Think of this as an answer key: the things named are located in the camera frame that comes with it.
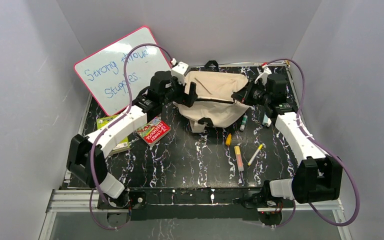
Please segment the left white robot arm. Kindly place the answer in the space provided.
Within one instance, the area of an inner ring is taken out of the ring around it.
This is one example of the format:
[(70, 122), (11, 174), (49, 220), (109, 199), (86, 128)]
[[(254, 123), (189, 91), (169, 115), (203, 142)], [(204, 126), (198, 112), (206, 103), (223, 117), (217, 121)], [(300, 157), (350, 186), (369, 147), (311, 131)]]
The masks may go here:
[(179, 62), (169, 71), (157, 71), (150, 85), (139, 92), (125, 111), (104, 127), (83, 136), (75, 135), (70, 142), (66, 168), (84, 184), (97, 189), (104, 200), (117, 208), (129, 203), (125, 186), (108, 172), (106, 158), (131, 133), (149, 123), (162, 112), (167, 103), (191, 107), (198, 98), (196, 84), (186, 83), (188, 64)]

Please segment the beige backpack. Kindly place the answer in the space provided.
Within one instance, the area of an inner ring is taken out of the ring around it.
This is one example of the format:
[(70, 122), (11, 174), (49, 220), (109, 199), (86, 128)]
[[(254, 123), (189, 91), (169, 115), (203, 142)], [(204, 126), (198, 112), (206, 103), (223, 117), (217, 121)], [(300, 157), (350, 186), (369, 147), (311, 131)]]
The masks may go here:
[(231, 95), (249, 81), (240, 73), (191, 71), (185, 77), (185, 92), (190, 83), (196, 83), (198, 98), (192, 107), (172, 102), (180, 114), (187, 118), (192, 133), (202, 133), (205, 128), (227, 128), (248, 110), (249, 106), (233, 100)]

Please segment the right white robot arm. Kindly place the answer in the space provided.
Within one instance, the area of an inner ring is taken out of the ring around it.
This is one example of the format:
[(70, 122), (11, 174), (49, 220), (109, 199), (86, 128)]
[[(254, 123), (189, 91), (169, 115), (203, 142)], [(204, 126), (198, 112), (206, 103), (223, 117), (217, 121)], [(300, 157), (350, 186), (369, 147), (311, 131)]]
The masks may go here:
[(293, 178), (264, 182), (261, 199), (266, 206), (275, 207), (281, 199), (305, 204), (339, 198), (343, 168), (311, 141), (307, 128), (297, 116), (297, 105), (288, 99), (285, 75), (265, 71), (231, 97), (247, 106), (264, 106), (265, 114), (274, 121), (298, 161)]

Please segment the red treehouse book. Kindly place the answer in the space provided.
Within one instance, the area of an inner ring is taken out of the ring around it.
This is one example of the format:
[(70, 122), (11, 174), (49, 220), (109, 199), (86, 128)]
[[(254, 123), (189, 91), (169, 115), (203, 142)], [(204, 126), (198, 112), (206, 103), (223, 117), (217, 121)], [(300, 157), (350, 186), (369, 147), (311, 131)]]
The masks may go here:
[(154, 146), (171, 131), (171, 127), (160, 116), (156, 116), (147, 124), (136, 129), (139, 135), (150, 147)]

